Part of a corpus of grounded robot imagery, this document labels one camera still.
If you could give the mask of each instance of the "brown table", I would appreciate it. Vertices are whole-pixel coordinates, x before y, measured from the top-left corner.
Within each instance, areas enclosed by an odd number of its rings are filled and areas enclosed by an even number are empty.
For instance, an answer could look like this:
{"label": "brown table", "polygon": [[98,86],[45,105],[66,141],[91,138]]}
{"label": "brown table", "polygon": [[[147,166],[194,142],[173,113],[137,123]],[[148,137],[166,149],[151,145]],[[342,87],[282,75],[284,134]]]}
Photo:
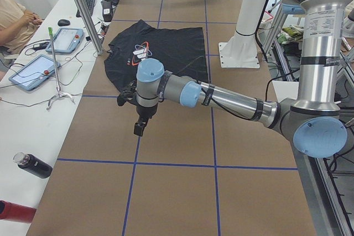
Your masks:
{"label": "brown table", "polygon": [[[222,69],[242,0],[121,0],[104,47],[139,19],[203,27],[211,82],[264,98],[260,69]],[[99,56],[27,235],[316,235],[289,143],[216,109],[159,105],[144,137]],[[269,98],[275,99],[273,88]]]}

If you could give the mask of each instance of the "brown shirt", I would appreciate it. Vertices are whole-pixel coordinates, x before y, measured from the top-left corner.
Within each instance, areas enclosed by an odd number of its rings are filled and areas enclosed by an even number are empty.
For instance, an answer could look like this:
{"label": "brown shirt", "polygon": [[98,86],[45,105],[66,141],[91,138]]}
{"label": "brown shirt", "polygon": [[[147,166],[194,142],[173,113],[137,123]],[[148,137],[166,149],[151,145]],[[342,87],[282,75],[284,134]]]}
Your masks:
{"label": "brown shirt", "polygon": [[[14,0],[0,0],[0,30],[6,29],[14,22],[18,21],[26,8]],[[16,37],[4,44],[12,54],[18,54],[26,43],[34,35],[39,26],[29,23],[22,27]]]}

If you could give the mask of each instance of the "red bottle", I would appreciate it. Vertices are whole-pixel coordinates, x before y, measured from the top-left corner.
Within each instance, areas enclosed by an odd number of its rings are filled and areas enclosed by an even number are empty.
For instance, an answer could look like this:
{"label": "red bottle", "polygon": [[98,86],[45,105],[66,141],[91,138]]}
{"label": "red bottle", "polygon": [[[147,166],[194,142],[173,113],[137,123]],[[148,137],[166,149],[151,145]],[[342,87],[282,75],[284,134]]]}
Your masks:
{"label": "red bottle", "polygon": [[0,201],[0,219],[31,223],[36,212],[35,208]]}

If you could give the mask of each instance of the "tablet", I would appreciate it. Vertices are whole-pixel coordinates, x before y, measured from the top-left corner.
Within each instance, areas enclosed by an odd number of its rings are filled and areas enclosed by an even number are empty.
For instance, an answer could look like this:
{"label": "tablet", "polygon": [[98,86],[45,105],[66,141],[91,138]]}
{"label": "tablet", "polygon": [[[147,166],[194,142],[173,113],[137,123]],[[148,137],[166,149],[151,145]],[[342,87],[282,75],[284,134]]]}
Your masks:
{"label": "tablet", "polygon": [[25,91],[31,91],[42,84],[54,73],[54,62],[46,55],[39,55],[21,70],[9,77],[9,80]]}
{"label": "tablet", "polygon": [[[59,54],[71,54],[79,45],[84,31],[75,28],[60,28],[53,37],[54,49]],[[46,52],[51,53],[51,44],[45,49]]]}

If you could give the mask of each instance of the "black cloth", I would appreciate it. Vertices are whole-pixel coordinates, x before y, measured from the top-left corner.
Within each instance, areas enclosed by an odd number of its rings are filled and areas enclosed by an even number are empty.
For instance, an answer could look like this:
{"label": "black cloth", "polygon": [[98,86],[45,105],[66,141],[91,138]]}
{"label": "black cloth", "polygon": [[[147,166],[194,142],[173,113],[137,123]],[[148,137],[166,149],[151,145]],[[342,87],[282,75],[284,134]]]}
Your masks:
{"label": "black cloth", "polygon": [[165,70],[208,82],[202,27],[155,29],[140,20],[109,43],[111,51],[105,60],[106,75],[119,91],[136,80],[138,65],[131,64],[133,52],[136,45],[146,41],[152,53],[148,57],[163,63]]}

